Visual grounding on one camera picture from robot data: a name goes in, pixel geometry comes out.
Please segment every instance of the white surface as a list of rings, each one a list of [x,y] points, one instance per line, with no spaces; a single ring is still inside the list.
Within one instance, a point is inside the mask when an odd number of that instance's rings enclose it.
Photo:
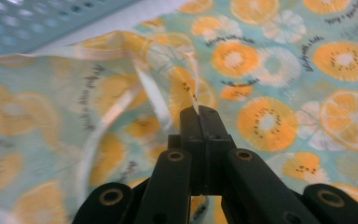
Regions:
[[[161,14],[172,12],[187,1],[188,0],[139,0],[132,5],[123,7],[119,11],[115,11],[113,14],[99,21],[95,21],[84,28],[49,43],[33,51],[33,53],[42,53],[51,48],[73,44],[115,30],[130,30],[131,27],[140,21],[150,20]]]

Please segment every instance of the blue basket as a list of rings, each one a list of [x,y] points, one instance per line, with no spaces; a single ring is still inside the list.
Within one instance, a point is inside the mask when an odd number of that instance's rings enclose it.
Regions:
[[[24,53],[136,0],[0,0],[0,54]]]

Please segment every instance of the perforated basket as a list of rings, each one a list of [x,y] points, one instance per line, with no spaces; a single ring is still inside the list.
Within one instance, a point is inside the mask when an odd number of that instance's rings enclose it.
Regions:
[[[27,52],[136,0],[0,0],[0,54]]]

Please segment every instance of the fruit-patterned tablecloth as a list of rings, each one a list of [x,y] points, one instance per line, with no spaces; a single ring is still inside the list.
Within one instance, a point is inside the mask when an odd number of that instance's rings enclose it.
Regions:
[[[0,223],[69,223],[101,184],[140,183],[192,105],[215,108],[289,188],[358,201],[358,0],[195,0],[0,56]],[[219,198],[194,197],[191,213],[224,223]]]

